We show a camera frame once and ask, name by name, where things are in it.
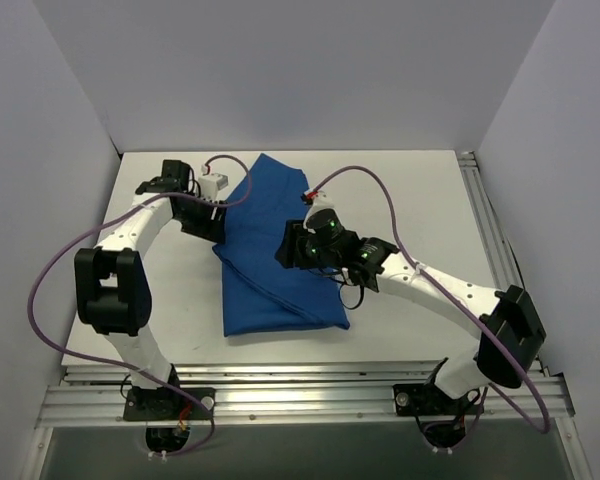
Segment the blue surgical drape cloth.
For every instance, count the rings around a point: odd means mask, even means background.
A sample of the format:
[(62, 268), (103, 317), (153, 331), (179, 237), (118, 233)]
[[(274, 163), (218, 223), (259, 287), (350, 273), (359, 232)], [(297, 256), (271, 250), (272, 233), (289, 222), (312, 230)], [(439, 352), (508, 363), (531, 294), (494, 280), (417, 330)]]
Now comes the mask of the blue surgical drape cloth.
[(305, 174), (262, 153), (228, 197), (222, 263), (223, 335), (350, 328), (338, 287), (275, 259), (288, 220), (302, 219)]

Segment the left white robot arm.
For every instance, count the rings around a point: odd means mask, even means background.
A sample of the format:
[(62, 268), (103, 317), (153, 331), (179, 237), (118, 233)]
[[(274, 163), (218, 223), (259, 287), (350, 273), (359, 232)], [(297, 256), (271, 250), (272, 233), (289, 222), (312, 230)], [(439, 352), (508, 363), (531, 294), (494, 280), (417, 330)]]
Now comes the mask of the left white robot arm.
[(208, 167), (195, 178), (189, 164), (165, 160), (159, 176), (136, 188), (134, 213), (95, 247), (74, 256), (80, 321), (104, 336), (124, 363), (139, 369), (130, 373), (132, 392), (159, 419), (180, 411), (182, 395), (175, 367), (149, 327), (152, 294), (143, 258), (171, 221), (187, 235), (222, 243), (226, 209), (218, 193), (227, 186), (228, 178)]

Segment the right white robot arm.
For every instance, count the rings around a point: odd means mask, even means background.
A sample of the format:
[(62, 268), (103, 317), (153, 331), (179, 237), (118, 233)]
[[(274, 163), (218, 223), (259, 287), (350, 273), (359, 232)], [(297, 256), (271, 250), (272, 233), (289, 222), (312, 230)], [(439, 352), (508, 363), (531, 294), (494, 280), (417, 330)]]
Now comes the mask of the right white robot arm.
[(474, 347), (443, 360), (425, 386), (425, 403), (435, 412), (449, 411), (466, 393), (489, 384), (521, 387), (546, 339), (525, 289), (496, 290), (411, 265), (396, 245), (359, 237), (337, 218), (314, 230), (287, 221), (275, 258), (285, 268), (331, 270), (350, 285), (409, 300), (475, 338)]

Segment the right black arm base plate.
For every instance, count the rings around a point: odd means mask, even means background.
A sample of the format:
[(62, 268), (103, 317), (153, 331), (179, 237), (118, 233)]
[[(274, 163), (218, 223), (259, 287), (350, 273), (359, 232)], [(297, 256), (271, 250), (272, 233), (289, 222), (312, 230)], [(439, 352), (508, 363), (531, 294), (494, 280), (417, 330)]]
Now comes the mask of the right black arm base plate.
[(478, 412), (480, 393), (477, 389), (458, 399), (451, 399), (430, 384), (394, 384), (392, 390), (399, 417), (456, 417)]

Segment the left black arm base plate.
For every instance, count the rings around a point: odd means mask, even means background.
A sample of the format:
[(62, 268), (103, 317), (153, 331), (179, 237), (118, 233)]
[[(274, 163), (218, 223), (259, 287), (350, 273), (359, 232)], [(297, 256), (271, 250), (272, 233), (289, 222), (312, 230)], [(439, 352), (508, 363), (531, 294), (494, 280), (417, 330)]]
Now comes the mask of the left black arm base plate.
[(131, 422), (206, 420), (209, 416), (199, 406), (163, 387), (155, 390), (133, 386), (126, 397), (123, 419)]

